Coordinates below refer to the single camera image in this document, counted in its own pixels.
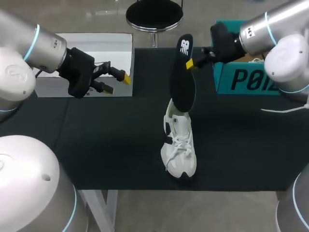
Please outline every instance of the shoelace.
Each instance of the shoelace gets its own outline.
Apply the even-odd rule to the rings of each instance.
[[[171,132],[170,135],[173,139],[173,144],[175,145],[175,149],[170,154],[170,156],[168,158],[168,161],[167,161],[166,166],[165,166],[165,170],[168,169],[169,162],[176,157],[177,153],[180,154],[180,152],[178,152],[179,150],[185,150],[184,155],[186,157],[188,157],[192,152],[191,145],[190,145],[191,140],[192,140],[192,133],[191,132],[189,132],[185,136],[177,135],[176,137],[174,137],[173,132]]]

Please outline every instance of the sneaker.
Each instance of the sneaker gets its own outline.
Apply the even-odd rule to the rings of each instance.
[[[192,177],[197,168],[193,146],[191,119],[188,112],[180,112],[172,100],[164,116],[165,143],[161,158],[166,170],[174,177]]]

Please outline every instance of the sticker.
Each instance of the sticker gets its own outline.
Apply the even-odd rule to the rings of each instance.
[[[252,26],[252,25],[249,26],[249,27],[247,27],[247,28],[245,29],[245,32],[246,32],[246,37],[247,37],[247,39],[249,39],[249,38],[255,36],[255,32],[254,32],[254,30],[253,30],[253,26]]]

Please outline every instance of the black insole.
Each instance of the black insole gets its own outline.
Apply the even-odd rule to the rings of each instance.
[[[186,34],[180,37],[176,47],[169,90],[175,107],[181,112],[188,112],[195,100],[195,80],[192,72],[186,68],[186,63],[191,59],[192,50],[192,35]]]

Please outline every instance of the stool seat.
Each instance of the stool seat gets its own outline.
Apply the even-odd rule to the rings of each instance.
[[[175,28],[183,18],[180,5],[170,0],[140,0],[126,11],[126,20],[137,30],[163,32]]]

